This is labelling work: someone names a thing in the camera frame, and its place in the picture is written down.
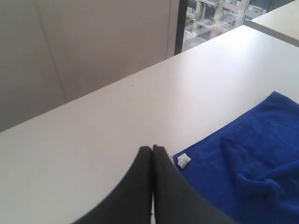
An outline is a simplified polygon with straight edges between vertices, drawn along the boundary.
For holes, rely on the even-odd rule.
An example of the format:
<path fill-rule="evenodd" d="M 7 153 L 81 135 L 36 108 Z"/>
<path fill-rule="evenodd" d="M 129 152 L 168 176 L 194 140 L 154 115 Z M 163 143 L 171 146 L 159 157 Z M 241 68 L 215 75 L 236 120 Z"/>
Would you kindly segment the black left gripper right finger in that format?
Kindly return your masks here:
<path fill-rule="evenodd" d="M 164 147 L 152 148 L 156 224 L 232 224 L 229 216 L 198 194 L 171 162 Z"/>

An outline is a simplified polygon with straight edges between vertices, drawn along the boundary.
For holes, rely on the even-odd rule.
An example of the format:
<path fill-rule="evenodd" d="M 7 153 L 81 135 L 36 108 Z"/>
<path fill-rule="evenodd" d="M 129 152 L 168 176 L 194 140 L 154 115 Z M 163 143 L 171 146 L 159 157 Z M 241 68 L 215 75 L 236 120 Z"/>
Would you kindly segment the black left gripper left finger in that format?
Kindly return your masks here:
<path fill-rule="evenodd" d="M 150 224 L 152 210 L 152 150 L 138 153 L 118 185 L 76 224 Z"/>

